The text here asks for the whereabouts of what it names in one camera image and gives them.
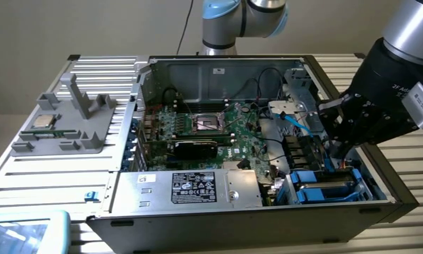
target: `open computer chassis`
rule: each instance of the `open computer chassis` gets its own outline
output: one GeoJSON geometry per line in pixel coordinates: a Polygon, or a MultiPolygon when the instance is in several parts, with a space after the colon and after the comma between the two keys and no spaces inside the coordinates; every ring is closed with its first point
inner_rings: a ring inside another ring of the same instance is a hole
{"type": "Polygon", "coordinates": [[[344,242],[414,209],[376,146],[330,156],[316,105],[336,98],[312,56],[150,57],[111,204],[87,220],[111,249],[344,242]]]}

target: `black cable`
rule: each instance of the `black cable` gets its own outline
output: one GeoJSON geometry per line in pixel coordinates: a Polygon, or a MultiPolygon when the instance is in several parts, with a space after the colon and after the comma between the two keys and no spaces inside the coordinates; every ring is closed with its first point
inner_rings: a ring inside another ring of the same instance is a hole
{"type": "Polygon", "coordinates": [[[193,0],[191,0],[191,3],[190,3],[189,14],[186,15],[186,21],[185,21],[185,27],[183,27],[182,37],[181,37],[181,41],[178,42],[178,47],[177,47],[177,53],[175,53],[175,55],[178,55],[178,51],[181,50],[181,45],[182,45],[182,41],[183,41],[185,31],[186,31],[186,27],[187,27],[187,25],[189,25],[189,19],[190,19],[191,9],[193,9],[193,0]]]}
{"type": "Polygon", "coordinates": [[[262,90],[260,90],[262,74],[263,74],[267,70],[274,70],[275,73],[276,73],[278,76],[279,76],[279,81],[280,81],[280,82],[279,82],[279,90],[278,90],[278,93],[276,93],[276,94],[279,94],[279,91],[282,90],[283,75],[282,75],[280,71],[279,71],[276,68],[274,68],[274,67],[266,67],[266,68],[262,70],[262,72],[260,72],[260,74],[259,74],[259,77],[256,78],[256,96],[258,96],[258,98],[262,97],[262,90]]]}
{"type": "Polygon", "coordinates": [[[161,105],[165,106],[165,102],[163,102],[163,97],[166,95],[166,92],[169,90],[173,90],[175,93],[177,93],[177,88],[175,87],[166,87],[163,90],[162,90],[162,93],[161,93],[161,105]]]}
{"type": "MultiPolygon", "coordinates": [[[[251,118],[252,113],[254,113],[254,111],[251,111],[251,113],[248,114],[247,120],[246,120],[246,128],[247,128],[247,129],[248,129],[247,124],[248,124],[248,120],[250,120],[250,118],[251,118]]],[[[282,142],[278,141],[278,140],[275,140],[275,139],[266,139],[266,138],[262,138],[262,137],[255,136],[255,135],[251,133],[251,130],[248,130],[248,134],[250,134],[254,138],[256,138],[256,139],[274,141],[274,142],[278,142],[279,144],[282,144],[282,142]]]]}
{"type": "Polygon", "coordinates": [[[270,162],[270,161],[276,160],[278,158],[282,158],[282,157],[284,156],[284,155],[280,155],[280,156],[275,157],[274,159],[263,160],[263,159],[260,159],[260,151],[262,151],[262,149],[256,152],[256,159],[258,159],[259,161],[270,162]]]}

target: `cable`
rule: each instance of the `cable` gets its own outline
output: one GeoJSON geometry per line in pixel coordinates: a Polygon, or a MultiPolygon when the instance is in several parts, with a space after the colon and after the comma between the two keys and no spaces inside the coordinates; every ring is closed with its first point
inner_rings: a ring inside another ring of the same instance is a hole
{"type": "Polygon", "coordinates": [[[230,126],[235,121],[238,121],[240,118],[242,118],[242,116],[238,117],[235,120],[232,120],[230,123],[227,123],[227,125],[226,125],[225,127],[222,127],[222,129],[225,129],[226,127],[228,127],[228,126],[230,126]]]}
{"type": "Polygon", "coordinates": [[[256,101],[258,101],[259,98],[262,97],[260,78],[262,78],[262,74],[263,74],[267,70],[274,70],[275,73],[276,73],[278,76],[279,76],[279,81],[280,81],[280,82],[279,82],[279,90],[278,90],[278,92],[276,92],[276,96],[278,96],[278,97],[279,97],[279,93],[280,93],[280,91],[282,91],[283,75],[282,75],[280,71],[279,71],[276,68],[274,68],[274,67],[266,67],[266,68],[262,70],[262,72],[260,72],[260,74],[259,74],[259,77],[258,77],[258,79],[256,79],[256,97],[258,97],[256,101]]]}
{"type": "Polygon", "coordinates": [[[183,27],[182,37],[181,37],[181,41],[178,42],[178,47],[177,47],[177,53],[175,53],[175,55],[178,55],[178,51],[181,50],[181,45],[182,45],[182,41],[183,41],[185,31],[186,31],[186,27],[187,27],[187,25],[189,25],[189,19],[190,19],[191,9],[193,9],[193,0],[191,0],[191,3],[190,3],[189,14],[186,15],[186,21],[185,21],[185,27],[183,27]]]}
{"type": "MultiPolygon", "coordinates": [[[[247,120],[246,120],[246,128],[247,128],[248,120],[250,120],[250,118],[251,118],[252,113],[254,113],[254,111],[251,111],[251,113],[248,114],[248,117],[247,117],[247,120]]],[[[256,139],[267,140],[267,141],[274,141],[274,142],[278,142],[279,144],[282,144],[282,142],[278,141],[278,140],[275,140],[275,139],[266,139],[266,138],[262,138],[262,137],[255,136],[255,135],[251,133],[251,130],[248,130],[248,134],[250,134],[254,138],[256,138],[256,139]]]]}
{"type": "Polygon", "coordinates": [[[161,93],[161,104],[165,105],[165,102],[163,102],[163,97],[166,95],[166,92],[169,90],[173,90],[175,93],[177,93],[177,88],[175,87],[166,87],[163,90],[162,90],[162,93],[161,93]]]}
{"type": "Polygon", "coordinates": [[[259,161],[268,162],[268,161],[276,160],[278,158],[282,158],[282,157],[284,156],[284,155],[280,155],[280,156],[275,157],[274,159],[263,160],[263,159],[260,159],[260,151],[262,151],[262,149],[263,149],[263,148],[260,148],[259,151],[256,152],[256,159],[258,159],[259,161]]]}
{"type": "Polygon", "coordinates": [[[308,128],[307,128],[306,126],[303,126],[300,123],[298,123],[296,120],[294,120],[294,119],[292,119],[291,117],[288,117],[287,115],[284,115],[283,118],[284,118],[284,120],[287,120],[290,123],[292,123],[294,126],[302,128],[302,129],[304,129],[304,131],[307,131],[308,135],[312,136],[312,135],[311,135],[311,132],[310,132],[310,130],[308,130],[308,128]]]}

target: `light blue object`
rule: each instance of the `light blue object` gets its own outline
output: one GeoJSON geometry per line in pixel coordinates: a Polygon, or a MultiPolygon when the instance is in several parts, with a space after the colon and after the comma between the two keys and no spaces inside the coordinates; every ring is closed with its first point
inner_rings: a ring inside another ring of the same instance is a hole
{"type": "Polygon", "coordinates": [[[299,182],[298,174],[295,174],[295,172],[292,172],[290,174],[290,177],[291,177],[292,184],[296,184],[299,182]]]}
{"type": "Polygon", "coordinates": [[[291,173],[290,177],[292,183],[316,183],[314,171],[295,171],[291,173]]]}
{"type": "Polygon", "coordinates": [[[288,17],[288,5],[287,3],[284,3],[280,22],[276,25],[276,28],[274,29],[272,33],[267,37],[276,36],[283,31],[284,25],[287,24],[287,17],[288,17]]]}
{"type": "Polygon", "coordinates": [[[352,175],[355,177],[355,179],[358,180],[358,182],[362,181],[362,175],[358,169],[352,169],[352,175]]]}
{"type": "Polygon", "coordinates": [[[292,123],[296,127],[304,129],[304,130],[307,131],[308,135],[312,136],[312,135],[311,135],[311,131],[308,130],[308,128],[307,128],[306,126],[303,126],[300,123],[298,123],[298,121],[294,120],[291,117],[288,117],[288,115],[282,115],[282,116],[280,116],[279,114],[274,114],[274,115],[275,115],[275,117],[280,118],[282,120],[287,120],[287,121],[288,121],[290,123],[292,123]]]}
{"type": "Polygon", "coordinates": [[[326,158],[323,162],[324,162],[324,168],[327,169],[327,171],[331,172],[331,173],[335,172],[335,168],[334,168],[334,166],[331,164],[331,159],[326,158]]]}
{"type": "Polygon", "coordinates": [[[323,192],[318,188],[300,189],[296,192],[296,196],[300,203],[316,203],[324,201],[323,192]]]}
{"type": "Polygon", "coordinates": [[[280,189],[279,189],[279,193],[276,194],[276,197],[275,197],[275,202],[276,203],[280,202],[280,199],[283,197],[283,193],[284,193],[284,190],[283,190],[283,186],[282,186],[280,189]]]}
{"type": "Polygon", "coordinates": [[[0,253],[67,253],[69,226],[65,211],[0,214],[0,253]]]}
{"type": "Polygon", "coordinates": [[[98,192],[87,192],[85,194],[85,201],[98,201],[98,192]]]}
{"type": "Polygon", "coordinates": [[[239,5],[240,0],[203,0],[202,18],[215,19],[231,12],[239,5]]]}
{"type": "Polygon", "coordinates": [[[296,197],[302,204],[352,202],[358,200],[359,193],[352,192],[346,197],[324,198],[320,188],[304,188],[296,192],[296,197]]]}

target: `blue cable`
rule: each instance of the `blue cable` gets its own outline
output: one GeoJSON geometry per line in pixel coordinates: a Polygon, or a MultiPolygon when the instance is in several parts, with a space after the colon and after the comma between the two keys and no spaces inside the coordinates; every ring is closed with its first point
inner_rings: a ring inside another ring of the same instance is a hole
{"type": "Polygon", "coordinates": [[[292,119],[291,117],[288,117],[287,115],[284,115],[284,119],[286,119],[290,123],[292,123],[296,127],[304,129],[304,130],[307,131],[308,135],[312,137],[311,131],[308,130],[308,128],[307,128],[306,126],[303,126],[300,123],[298,123],[298,121],[294,120],[294,119],[292,119]]]}
{"type": "Polygon", "coordinates": [[[298,123],[298,121],[295,119],[292,119],[291,117],[288,117],[287,115],[283,116],[284,120],[287,120],[290,123],[294,124],[294,126],[304,129],[304,131],[307,131],[307,134],[310,135],[310,137],[312,138],[312,134],[311,131],[308,130],[308,128],[306,126],[303,126],[300,123],[298,123]]]}

